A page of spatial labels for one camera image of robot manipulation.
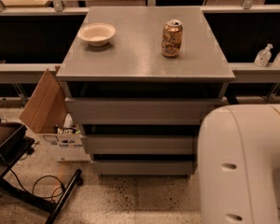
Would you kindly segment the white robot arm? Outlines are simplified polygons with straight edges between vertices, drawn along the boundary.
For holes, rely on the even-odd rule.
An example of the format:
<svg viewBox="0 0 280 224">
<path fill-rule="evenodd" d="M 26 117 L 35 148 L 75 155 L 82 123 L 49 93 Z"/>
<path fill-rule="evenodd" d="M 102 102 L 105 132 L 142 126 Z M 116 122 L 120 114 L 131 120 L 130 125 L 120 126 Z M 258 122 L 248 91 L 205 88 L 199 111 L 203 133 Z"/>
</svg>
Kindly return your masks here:
<svg viewBox="0 0 280 224">
<path fill-rule="evenodd" d="M 279 224 L 280 105 L 226 105 L 198 135 L 203 224 Z"/>
</svg>

